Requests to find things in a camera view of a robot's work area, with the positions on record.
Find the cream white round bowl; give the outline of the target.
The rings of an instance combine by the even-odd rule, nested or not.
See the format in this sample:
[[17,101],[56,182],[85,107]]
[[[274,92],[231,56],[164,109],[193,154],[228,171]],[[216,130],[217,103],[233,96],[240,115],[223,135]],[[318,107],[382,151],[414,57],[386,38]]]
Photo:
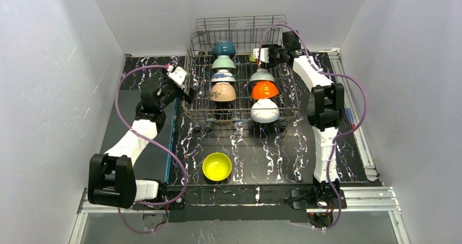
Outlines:
[[236,99],[234,87],[227,82],[219,82],[213,85],[210,100],[215,102],[229,102]]

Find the pale green shallow bowl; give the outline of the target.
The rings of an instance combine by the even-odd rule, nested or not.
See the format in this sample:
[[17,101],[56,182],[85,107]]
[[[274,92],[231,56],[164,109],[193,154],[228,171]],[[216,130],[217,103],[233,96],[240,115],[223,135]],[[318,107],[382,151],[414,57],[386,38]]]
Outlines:
[[250,82],[251,83],[257,83],[257,82],[260,82],[260,81],[270,81],[270,82],[275,82],[275,78],[273,77],[272,74],[270,74],[268,72],[267,69],[262,69],[262,68],[259,68],[256,70],[255,73],[252,74],[252,76],[250,77]]

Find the blue floral bowl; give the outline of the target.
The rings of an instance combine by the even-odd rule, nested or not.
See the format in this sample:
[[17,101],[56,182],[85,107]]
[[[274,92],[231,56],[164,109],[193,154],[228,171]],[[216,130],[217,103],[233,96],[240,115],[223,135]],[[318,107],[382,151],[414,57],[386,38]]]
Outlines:
[[211,78],[212,83],[218,82],[228,82],[235,83],[234,75],[228,69],[218,69],[216,73],[213,74]]

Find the white square bowl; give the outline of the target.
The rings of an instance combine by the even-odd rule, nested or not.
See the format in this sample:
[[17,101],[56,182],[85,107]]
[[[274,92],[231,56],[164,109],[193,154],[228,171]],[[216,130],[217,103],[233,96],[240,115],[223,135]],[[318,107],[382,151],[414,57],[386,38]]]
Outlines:
[[250,54],[249,58],[248,58],[248,61],[251,62],[251,63],[255,63],[256,62],[256,59],[254,58],[253,54]]

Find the grey wire dish rack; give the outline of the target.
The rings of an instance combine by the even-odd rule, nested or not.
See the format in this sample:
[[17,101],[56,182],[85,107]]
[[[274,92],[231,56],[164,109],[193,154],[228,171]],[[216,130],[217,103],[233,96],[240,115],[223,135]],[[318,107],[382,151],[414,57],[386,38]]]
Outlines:
[[[197,87],[196,97],[193,103],[180,103],[195,130],[210,130],[214,125],[251,120],[251,107],[255,102],[251,92],[255,82],[250,78],[258,68],[252,59],[253,49],[260,44],[264,47],[280,45],[283,28],[275,27],[268,34],[265,31],[275,23],[286,21],[285,15],[197,19],[185,59],[185,69],[189,72],[186,83]],[[233,83],[236,99],[227,103],[210,100],[211,80],[216,72],[212,64],[217,59],[212,48],[219,40],[232,42],[236,49],[235,55],[231,56],[235,68],[230,69],[236,79]]]

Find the green celadon bowl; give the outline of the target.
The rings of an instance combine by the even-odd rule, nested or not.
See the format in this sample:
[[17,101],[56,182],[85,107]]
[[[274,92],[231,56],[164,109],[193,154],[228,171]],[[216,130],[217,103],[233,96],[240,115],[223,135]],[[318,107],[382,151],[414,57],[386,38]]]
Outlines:
[[212,69],[232,68],[235,69],[236,65],[228,55],[219,55],[213,62]]

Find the orange striped bowl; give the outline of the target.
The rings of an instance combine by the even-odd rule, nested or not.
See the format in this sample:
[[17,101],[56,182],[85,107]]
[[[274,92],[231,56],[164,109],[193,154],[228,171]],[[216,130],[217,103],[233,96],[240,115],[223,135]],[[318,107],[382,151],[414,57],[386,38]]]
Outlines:
[[252,89],[251,98],[255,100],[269,99],[275,97],[278,93],[277,86],[271,81],[259,81]]

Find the tan interior dark bowl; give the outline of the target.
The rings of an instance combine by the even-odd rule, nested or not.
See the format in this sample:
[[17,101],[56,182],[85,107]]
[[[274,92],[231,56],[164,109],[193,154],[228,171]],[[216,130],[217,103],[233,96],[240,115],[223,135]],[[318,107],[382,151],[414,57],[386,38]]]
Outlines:
[[229,40],[218,40],[211,51],[211,54],[214,56],[234,56],[236,54],[236,49],[234,44]]

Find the white ribbed bowl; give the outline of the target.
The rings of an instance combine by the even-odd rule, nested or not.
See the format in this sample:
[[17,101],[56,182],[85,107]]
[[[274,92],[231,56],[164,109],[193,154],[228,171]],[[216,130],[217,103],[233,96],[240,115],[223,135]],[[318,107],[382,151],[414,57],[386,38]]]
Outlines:
[[275,102],[270,99],[260,99],[251,108],[251,119],[258,123],[271,123],[280,117],[280,111]]

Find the yellow rimmed bowl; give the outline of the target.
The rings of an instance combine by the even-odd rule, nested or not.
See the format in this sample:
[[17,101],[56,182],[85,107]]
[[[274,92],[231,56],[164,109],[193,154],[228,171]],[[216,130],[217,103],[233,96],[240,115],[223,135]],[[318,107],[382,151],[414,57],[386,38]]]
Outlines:
[[208,155],[202,164],[204,176],[215,182],[223,181],[230,176],[233,164],[230,158],[221,152],[214,152]]

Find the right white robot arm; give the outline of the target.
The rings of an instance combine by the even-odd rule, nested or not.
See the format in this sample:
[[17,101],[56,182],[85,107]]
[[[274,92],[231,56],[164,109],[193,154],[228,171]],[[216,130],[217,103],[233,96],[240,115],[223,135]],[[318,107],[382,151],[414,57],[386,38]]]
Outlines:
[[319,183],[334,182],[338,179],[335,137],[343,118],[343,85],[329,79],[313,56],[302,50],[297,32],[284,32],[282,45],[269,47],[269,62],[291,65],[309,90],[307,120],[314,132],[316,155],[313,176]]

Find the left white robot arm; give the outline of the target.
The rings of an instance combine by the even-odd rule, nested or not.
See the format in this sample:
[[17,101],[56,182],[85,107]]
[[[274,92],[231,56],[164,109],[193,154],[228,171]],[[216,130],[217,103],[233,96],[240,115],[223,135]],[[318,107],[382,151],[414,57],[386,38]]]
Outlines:
[[103,154],[94,154],[89,162],[88,200],[92,204],[129,208],[144,200],[165,200],[159,197],[162,183],[135,178],[133,166],[141,153],[162,130],[164,109],[175,99],[188,103],[194,100],[196,86],[186,88],[178,80],[145,81],[141,87],[140,102],[135,119],[128,132]]

